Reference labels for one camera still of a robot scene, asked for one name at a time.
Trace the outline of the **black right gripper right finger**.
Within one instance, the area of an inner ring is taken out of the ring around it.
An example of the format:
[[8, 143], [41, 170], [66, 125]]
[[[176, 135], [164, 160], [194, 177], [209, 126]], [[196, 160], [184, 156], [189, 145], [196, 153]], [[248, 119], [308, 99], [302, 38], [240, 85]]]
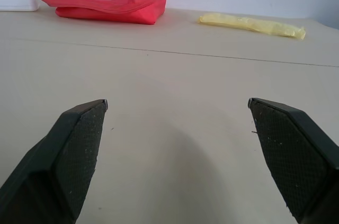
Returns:
[[338, 145], [302, 110], [251, 98], [271, 176], [297, 223], [338, 223]]

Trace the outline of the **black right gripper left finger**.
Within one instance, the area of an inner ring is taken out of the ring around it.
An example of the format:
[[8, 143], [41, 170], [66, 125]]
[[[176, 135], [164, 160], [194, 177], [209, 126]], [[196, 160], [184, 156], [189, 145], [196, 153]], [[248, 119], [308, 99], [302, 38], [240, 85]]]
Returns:
[[1, 186], [1, 223], [75, 223], [94, 175], [108, 102], [77, 105]]

